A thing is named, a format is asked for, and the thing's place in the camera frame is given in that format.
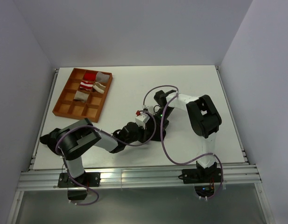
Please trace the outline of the beige red sock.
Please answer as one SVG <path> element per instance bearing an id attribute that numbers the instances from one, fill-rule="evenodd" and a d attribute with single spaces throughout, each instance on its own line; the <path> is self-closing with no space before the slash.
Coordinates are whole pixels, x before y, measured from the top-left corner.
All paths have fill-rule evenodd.
<path id="1" fill-rule="evenodd" d="M 75 93 L 74 100 L 76 100 L 76 101 L 81 101 L 81 102 L 83 102 L 83 103 L 86 103 L 88 97 L 89 97 L 89 94 L 88 94 L 88 93 L 81 92 L 81 91 L 77 91 L 77 92 Z"/>

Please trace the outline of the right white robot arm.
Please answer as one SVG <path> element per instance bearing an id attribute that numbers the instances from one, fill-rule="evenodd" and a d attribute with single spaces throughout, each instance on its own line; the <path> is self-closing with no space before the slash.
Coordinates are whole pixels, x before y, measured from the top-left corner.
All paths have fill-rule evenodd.
<path id="1" fill-rule="evenodd" d="M 208 181 L 213 175 L 211 168 L 216 167 L 216 163 L 222 166 L 221 160 L 215 154 L 215 141 L 222 119 L 212 99 L 208 95 L 192 97 L 171 90 L 168 92 L 156 92 L 154 100 L 161 107 L 159 133 L 162 149 L 166 157 L 175 165 L 188 165 L 196 161 L 197 165 L 200 166 L 196 171 L 198 180 L 202 182 Z M 167 153 L 164 144 L 167 117 L 175 108 L 187 112 L 191 128 L 199 136 L 202 143 L 200 155 L 187 162 L 174 161 Z"/>

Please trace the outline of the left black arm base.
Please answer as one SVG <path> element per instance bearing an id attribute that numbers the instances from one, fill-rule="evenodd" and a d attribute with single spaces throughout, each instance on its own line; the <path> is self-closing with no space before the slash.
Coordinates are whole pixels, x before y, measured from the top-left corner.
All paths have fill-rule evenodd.
<path id="1" fill-rule="evenodd" d="M 91 187 L 99 187 L 100 173 L 99 172 L 84 172 L 81 176 L 71 179 L 68 173 L 61 173 L 57 187 L 60 189 L 68 189 L 67 197 L 71 201 L 83 201 L 90 194 L 94 194 L 89 190 Z"/>

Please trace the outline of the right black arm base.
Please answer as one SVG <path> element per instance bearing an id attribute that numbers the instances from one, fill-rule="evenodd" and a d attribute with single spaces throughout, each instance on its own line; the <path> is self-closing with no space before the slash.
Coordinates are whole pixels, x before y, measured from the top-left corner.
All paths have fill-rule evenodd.
<path id="1" fill-rule="evenodd" d="M 216 193 L 215 184 L 221 187 L 223 175 L 220 168 L 193 168 L 183 169 L 178 176 L 183 184 L 194 184 L 195 193 L 200 198 L 209 199 Z"/>

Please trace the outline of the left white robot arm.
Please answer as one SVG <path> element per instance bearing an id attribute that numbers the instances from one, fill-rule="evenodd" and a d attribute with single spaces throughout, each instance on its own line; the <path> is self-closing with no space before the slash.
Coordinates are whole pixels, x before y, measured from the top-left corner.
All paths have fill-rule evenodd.
<path id="1" fill-rule="evenodd" d="M 64 158 L 69 182 L 74 186 L 81 186 L 85 182 L 81 156 L 92 146 L 116 154 L 126 146 L 133 147 L 136 141 L 140 142 L 140 146 L 146 144 L 153 138 L 156 130 L 155 119 L 148 115 L 144 115 L 142 123 L 129 122 L 112 134 L 98 129 L 85 118 L 58 132 L 56 152 Z"/>

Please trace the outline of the red white striped sock roll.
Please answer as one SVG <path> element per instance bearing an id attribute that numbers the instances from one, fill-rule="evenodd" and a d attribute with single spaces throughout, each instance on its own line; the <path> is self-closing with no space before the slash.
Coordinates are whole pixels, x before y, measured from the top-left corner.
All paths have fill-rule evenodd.
<path id="1" fill-rule="evenodd" d="M 93 83 L 85 81 L 85 80 L 82 80 L 79 85 L 80 89 L 86 90 L 86 91 L 91 91 L 92 87 L 93 87 Z"/>

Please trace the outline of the beige white rolled sock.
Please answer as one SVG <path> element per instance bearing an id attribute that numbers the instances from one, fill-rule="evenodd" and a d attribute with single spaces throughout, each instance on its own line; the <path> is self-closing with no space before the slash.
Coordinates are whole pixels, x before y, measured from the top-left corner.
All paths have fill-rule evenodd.
<path id="1" fill-rule="evenodd" d="M 101 83 L 99 82 L 95 82 L 93 85 L 92 85 L 93 89 L 95 91 L 97 91 L 98 93 L 100 94 L 104 94 L 105 92 L 105 89 L 106 89 L 106 86 L 102 85 Z"/>

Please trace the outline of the grey rolled sock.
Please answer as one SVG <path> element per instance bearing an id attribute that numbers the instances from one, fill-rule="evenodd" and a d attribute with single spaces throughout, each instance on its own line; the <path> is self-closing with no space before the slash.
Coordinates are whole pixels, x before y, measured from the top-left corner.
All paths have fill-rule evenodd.
<path id="1" fill-rule="evenodd" d="M 108 74 L 105 74 L 105 73 L 102 73 L 102 72 L 97 72 L 97 74 L 96 74 L 96 79 L 95 79 L 95 81 L 96 82 L 99 82 L 99 83 L 107 83 L 108 82 L 108 80 L 109 80 L 109 78 L 110 78 L 110 75 L 108 75 Z"/>

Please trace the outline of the red rolled sock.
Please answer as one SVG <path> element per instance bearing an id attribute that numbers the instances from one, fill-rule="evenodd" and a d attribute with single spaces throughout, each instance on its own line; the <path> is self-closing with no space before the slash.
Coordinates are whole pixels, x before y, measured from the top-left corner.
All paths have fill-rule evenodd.
<path id="1" fill-rule="evenodd" d="M 83 79 L 87 80 L 87 81 L 95 81 L 96 75 L 97 75 L 96 72 L 94 72 L 94 73 L 86 72 Z"/>

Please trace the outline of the orange compartment tray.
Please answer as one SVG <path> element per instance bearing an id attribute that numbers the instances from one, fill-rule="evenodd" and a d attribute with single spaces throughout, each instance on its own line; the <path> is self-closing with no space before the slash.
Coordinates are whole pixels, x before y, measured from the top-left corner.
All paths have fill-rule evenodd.
<path id="1" fill-rule="evenodd" d="M 88 118 L 94 123 L 97 123 L 99 121 L 108 91 L 112 83 L 112 73 L 100 71 L 102 73 L 110 75 L 107 83 L 101 83 L 102 85 L 106 86 L 106 89 L 104 94 L 100 94 L 93 88 L 91 89 L 91 91 L 86 91 L 79 88 L 80 82 L 84 80 L 83 78 L 86 72 L 97 73 L 99 71 L 74 68 L 52 111 L 54 115 L 71 119 Z M 77 91 L 89 94 L 86 103 L 74 100 L 74 96 Z"/>

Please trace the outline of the black patterned sock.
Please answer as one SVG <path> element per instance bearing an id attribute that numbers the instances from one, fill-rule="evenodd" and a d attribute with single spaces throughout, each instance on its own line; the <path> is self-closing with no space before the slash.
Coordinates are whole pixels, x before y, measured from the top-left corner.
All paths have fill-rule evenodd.
<path id="1" fill-rule="evenodd" d="M 61 130 L 60 128 L 55 128 L 50 133 L 40 137 L 40 142 L 46 145 L 51 150 L 51 152 L 53 152 L 56 155 L 61 155 L 60 149 L 56 151 L 56 145 L 61 138 L 61 135 L 59 133 L 60 130 Z"/>

